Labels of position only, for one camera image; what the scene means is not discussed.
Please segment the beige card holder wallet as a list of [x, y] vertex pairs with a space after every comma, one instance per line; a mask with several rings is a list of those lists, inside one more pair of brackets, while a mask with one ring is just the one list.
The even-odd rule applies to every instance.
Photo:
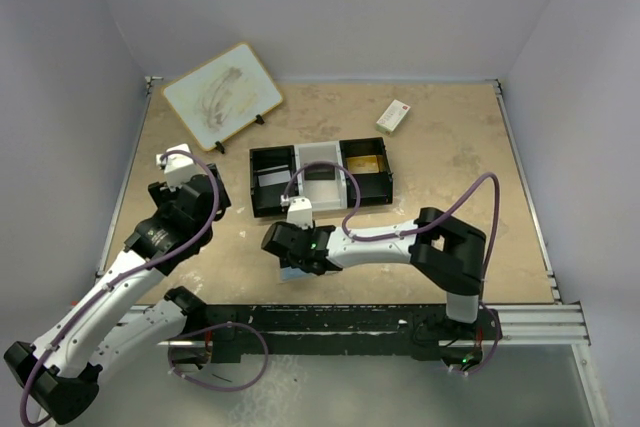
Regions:
[[294, 280], [310, 279], [341, 272], [342, 268], [331, 263], [312, 261], [298, 266], [285, 266], [280, 269], [280, 280], [290, 282]]

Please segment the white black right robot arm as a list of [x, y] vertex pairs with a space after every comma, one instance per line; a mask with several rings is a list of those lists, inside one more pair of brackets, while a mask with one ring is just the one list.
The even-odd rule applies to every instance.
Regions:
[[261, 248], [284, 267], [316, 276], [368, 264], [411, 265], [446, 293], [446, 330], [467, 338], [480, 326], [485, 243], [481, 230], [428, 207], [413, 220], [349, 234], [335, 226], [278, 221]]

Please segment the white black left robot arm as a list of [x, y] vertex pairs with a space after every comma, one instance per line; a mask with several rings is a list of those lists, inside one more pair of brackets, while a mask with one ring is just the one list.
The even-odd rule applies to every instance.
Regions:
[[[15, 341], [3, 359], [22, 389], [20, 421], [59, 425], [79, 417], [94, 401], [109, 368], [138, 343], [179, 334], [194, 339], [206, 325], [204, 312], [172, 301], [156, 305], [149, 320], [118, 329], [117, 323], [140, 297], [197, 255], [213, 236], [212, 225], [230, 206], [213, 164], [163, 161], [165, 180], [149, 186], [155, 213], [141, 221], [108, 271], [60, 321], [31, 342]], [[28, 404], [44, 411], [33, 421]]]

